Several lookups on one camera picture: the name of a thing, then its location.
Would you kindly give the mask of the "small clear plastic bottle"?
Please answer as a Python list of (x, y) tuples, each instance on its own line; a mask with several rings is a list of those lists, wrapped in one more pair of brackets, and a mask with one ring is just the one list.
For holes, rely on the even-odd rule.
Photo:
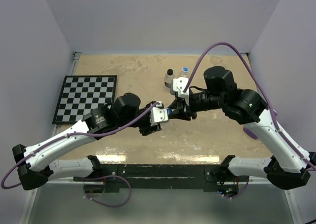
[(171, 82), (173, 81), (173, 79), (175, 78), (175, 74), (173, 73), (173, 75), (168, 75), (167, 73), (165, 74), (164, 77), (164, 85), (169, 88)]

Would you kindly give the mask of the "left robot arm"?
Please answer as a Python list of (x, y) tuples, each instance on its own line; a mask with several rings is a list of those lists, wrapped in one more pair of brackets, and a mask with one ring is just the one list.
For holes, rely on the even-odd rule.
[(20, 185), (32, 190), (50, 180), (66, 177), (89, 178), (96, 181), (102, 176), (100, 162), (95, 156), (78, 160), (60, 160), (74, 149), (114, 135), (125, 128), (138, 128), (142, 136), (161, 130), (168, 121), (168, 112), (162, 102), (150, 102), (140, 108), (140, 98), (133, 93), (106, 103), (73, 124), (64, 132), (41, 143), (13, 147)]

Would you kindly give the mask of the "black bottle cap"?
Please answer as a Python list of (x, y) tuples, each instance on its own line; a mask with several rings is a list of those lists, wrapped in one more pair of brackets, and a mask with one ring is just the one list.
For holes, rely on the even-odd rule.
[(173, 75), (173, 70), (172, 70), (172, 69), (168, 69), (168, 70), (167, 70), (167, 74), (168, 74), (168, 75)]

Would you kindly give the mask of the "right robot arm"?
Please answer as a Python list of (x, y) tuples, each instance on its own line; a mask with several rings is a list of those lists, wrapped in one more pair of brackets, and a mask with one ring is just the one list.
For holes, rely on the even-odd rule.
[(308, 169), (315, 165), (315, 152), (299, 146), (273, 122), (271, 110), (254, 90), (239, 89), (231, 71), (215, 66), (203, 74), (206, 89), (199, 93), (184, 91), (189, 79), (179, 77), (170, 83), (175, 100), (170, 105), (170, 119), (196, 119), (197, 112), (221, 109), (225, 116), (250, 130), (272, 153), (266, 158), (242, 158), (228, 155), (215, 173), (220, 181), (235, 177), (266, 178), (274, 186), (289, 190), (305, 186), (310, 178)]

